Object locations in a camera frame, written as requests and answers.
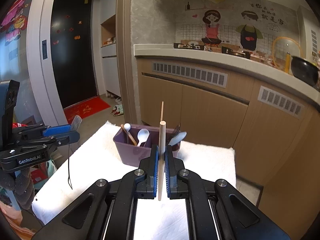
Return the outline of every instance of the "white ball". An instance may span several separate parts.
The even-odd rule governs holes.
[[[124,129],[128,132],[131,129],[131,125],[129,123],[125,123]]]

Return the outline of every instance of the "black door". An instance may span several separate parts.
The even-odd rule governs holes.
[[[53,2],[51,57],[63,108],[97,95],[91,51],[91,2]]]

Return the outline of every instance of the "purple utensil holder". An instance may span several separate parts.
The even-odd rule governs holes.
[[[113,137],[113,141],[116,144],[121,161],[124,164],[138,167],[140,160],[147,158],[151,153],[151,145],[159,145],[159,127],[152,127],[146,125],[131,124],[130,133],[132,137],[138,143],[138,132],[146,128],[150,132],[149,137],[145,143],[142,143],[140,147],[134,146],[131,140],[127,143],[127,134],[120,128],[117,134]],[[173,133],[173,129],[166,129],[166,138]],[[177,157],[180,149],[180,143],[172,146],[173,157]]]

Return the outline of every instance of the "shoe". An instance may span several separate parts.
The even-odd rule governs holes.
[[[117,105],[122,105],[121,97],[116,98]]]
[[[114,106],[110,113],[114,115],[116,111],[117,111],[117,106]]]
[[[117,111],[113,114],[114,116],[122,115],[123,114],[123,106],[117,105]]]

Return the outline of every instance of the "black pot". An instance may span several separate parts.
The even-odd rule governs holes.
[[[292,56],[291,71],[296,78],[312,87],[318,82],[319,69],[303,58]]]

